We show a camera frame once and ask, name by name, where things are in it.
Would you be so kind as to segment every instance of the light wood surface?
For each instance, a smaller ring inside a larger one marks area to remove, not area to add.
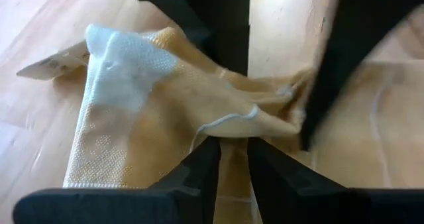
[[[249,75],[292,74],[314,63],[328,1],[251,0]],[[90,23],[137,32],[175,25],[137,0],[0,0],[0,17],[0,222],[10,223],[20,197],[62,185],[85,82],[83,69],[52,82],[18,78],[16,71],[81,40]],[[374,59],[417,54],[395,36],[386,44]]]

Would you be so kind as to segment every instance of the wooden floor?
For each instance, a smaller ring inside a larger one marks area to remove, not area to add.
[[[328,6],[329,0],[251,0],[249,76],[312,65]],[[18,78],[16,71],[81,40],[90,23],[141,32],[172,21],[137,0],[0,0],[0,17],[0,222],[9,223],[20,197],[62,185],[85,82],[83,69],[53,82]],[[373,59],[422,59],[408,26]]]

